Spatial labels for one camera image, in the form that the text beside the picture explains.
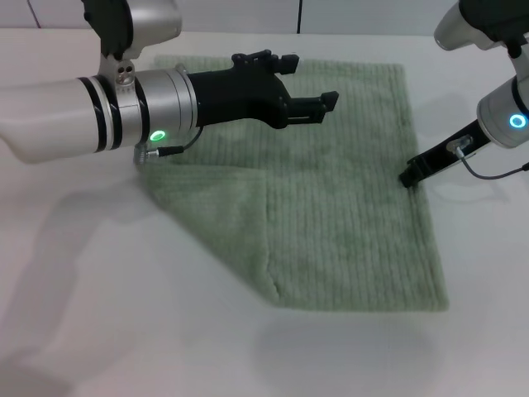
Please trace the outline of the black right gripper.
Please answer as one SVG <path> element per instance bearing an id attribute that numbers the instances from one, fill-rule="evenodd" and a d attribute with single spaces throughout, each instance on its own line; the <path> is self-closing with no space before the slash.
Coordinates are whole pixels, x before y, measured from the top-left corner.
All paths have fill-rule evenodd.
<path id="1" fill-rule="evenodd" d="M 414 187 L 424 179 L 454 165 L 459 160 L 455 154 L 457 146 L 465 155 L 469 155 L 490 142 L 479 123 L 471 122 L 442 143 L 409 160 L 407 168 L 399 175 L 399 180 L 406 189 Z"/>

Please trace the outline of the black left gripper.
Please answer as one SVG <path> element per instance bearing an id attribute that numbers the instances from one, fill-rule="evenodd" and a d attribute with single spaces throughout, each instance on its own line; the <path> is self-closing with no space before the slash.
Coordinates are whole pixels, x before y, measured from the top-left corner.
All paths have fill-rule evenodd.
<path id="1" fill-rule="evenodd" d="M 297 55 L 278 56 L 262 50 L 237 53 L 231 60 L 235 67 L 230 69 L 188 76 L 196 94 L 199 127 L 242 119 L 255 119 L 272 128 L 285 128 L 288 123 L 322 123 L 336 106 L 337 91 L 316 98 L 292 98 L 288 105 L 288 91 L 275 74 L 294 74 L 299 64 Z"/>

